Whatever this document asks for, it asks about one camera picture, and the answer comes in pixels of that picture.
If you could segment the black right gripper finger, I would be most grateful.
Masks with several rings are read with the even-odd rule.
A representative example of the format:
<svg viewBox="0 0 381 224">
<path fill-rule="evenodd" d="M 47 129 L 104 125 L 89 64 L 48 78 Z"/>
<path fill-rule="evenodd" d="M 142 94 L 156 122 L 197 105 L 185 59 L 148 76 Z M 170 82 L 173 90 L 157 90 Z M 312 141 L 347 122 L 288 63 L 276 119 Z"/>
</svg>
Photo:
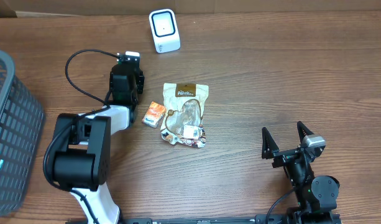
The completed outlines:
<svg viewBox="0 0 381 224">
<path fill-rule="evenodd" d="M 310 143 L 314 133 L 310 131 L 301 121 L 297 122 L 297 130 L 301 143 Z"/>
<path fill-rule="evenodd" d="M 262 158 L 272 159 L 280 150 L 266 127 L 262 128 Z"/>
</svg>

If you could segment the small orange box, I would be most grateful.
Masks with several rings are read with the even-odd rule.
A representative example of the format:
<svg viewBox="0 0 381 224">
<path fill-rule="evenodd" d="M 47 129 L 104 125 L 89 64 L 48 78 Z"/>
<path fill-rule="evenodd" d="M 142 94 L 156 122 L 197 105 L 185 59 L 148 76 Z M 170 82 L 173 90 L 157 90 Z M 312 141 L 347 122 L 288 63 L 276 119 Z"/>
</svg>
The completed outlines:
<svg viewBox="0 0 381 224">
<path fill-rule="evenodd" d="M 156 128 L 160 120 L 165 116 L 166 107 L 156 102 L 151 102 L 142 122 L 150 127 Z"/>
</svg>

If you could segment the beige snack pouch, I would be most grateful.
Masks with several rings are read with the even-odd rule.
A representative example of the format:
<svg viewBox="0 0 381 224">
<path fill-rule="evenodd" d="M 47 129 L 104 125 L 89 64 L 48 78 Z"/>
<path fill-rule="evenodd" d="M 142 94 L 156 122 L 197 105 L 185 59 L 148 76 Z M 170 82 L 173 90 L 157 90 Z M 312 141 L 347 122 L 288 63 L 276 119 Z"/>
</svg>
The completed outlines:
<svg viewBox="0 0 381 224">
<path fill-rule="evenodd" d="M 183 144 L 203 148 L 206 133 L 203 127 L 204 106 L 209 86 L 195 83 L 165 83 L 163 105 L 167 112 L 160 134 L 172 145 Z"/>
</svg>

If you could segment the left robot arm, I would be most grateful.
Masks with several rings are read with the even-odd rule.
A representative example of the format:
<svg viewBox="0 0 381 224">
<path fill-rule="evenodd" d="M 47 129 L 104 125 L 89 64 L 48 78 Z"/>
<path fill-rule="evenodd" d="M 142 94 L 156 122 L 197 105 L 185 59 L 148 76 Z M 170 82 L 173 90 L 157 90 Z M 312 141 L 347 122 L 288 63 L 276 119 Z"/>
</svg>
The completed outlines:
<svg viewBox="0 0 381 224">
<path fill-rule="evenodd" d="M 124 223 L 107 186 L 111 136 L 133 125 L 143 85 L 139 59 L 126 56 L 111 69 L 103 108 L 57 118 L 44 156 L 44 175 L 52 186 L 77 199 L 85 223 Z"/>
</svg>

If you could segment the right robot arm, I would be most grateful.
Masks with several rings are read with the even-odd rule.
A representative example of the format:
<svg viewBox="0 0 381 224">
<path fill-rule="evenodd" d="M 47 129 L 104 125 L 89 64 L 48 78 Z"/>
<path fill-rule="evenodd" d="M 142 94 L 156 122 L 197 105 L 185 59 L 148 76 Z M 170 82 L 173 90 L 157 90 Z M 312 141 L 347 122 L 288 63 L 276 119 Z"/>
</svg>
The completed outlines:
<svg viewBox="0 0 381 224">
<path fill-rule="evenodd" d="M 330 175 L 315 176 L 311 163 L 326 147 L 325 139 L 309 130 L 301 121 L 297 122 L 300 138 L 294 149 L 281 151 L 266 127 L 262 128 L 262 158 L 272 159 L 272 167 L 282 167 L 291 183 L 291 190 L 277 199 L 264 217 L 255 221 L 269 223 L 341 223 L 339 215 L 332 213 L 337 208 L 340 183 Z M 285 214 L 274 218 L 274 208 L 289 195 L 295 194 L 297 207 L 290 207 Z"/>
</svg>

